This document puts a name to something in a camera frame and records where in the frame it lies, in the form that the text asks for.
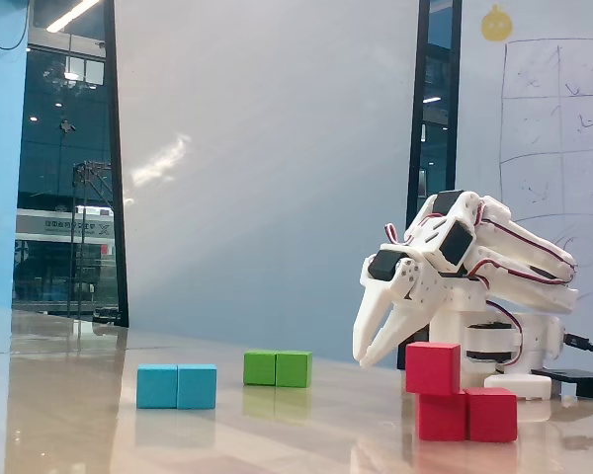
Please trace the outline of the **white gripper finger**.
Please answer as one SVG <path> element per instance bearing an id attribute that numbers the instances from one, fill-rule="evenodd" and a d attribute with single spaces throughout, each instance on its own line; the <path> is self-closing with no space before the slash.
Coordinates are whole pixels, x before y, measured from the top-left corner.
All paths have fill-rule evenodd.
<path id="1" fill-rule="evenodd" d="M 359 365 L 368 367 L 380 361 L 402 341 L 425 327 L 436 310 L 414 304 L 394 304 L 386 321 L 359 356 Z"/>
<path id="2" fill-rule="evenodd" d="M 389 310 L 391 297 L 387 287 L 378 282 L 369 282 L 353 326 L 353 357 L 363 359 L 374 340 L 381 320 Z"/>

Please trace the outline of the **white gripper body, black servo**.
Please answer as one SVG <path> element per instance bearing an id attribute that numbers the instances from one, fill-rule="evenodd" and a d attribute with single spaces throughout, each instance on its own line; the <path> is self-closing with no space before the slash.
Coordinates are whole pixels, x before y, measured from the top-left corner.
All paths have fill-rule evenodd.
<path id="1" fill-rule="evenodd" d="M 428 253 L 401 244 L 384 243 L 363 263 L 361 310 L 385 310 L 391 304 L 433 307 L 448 291 L 445 279 L 428 260 Z"/>

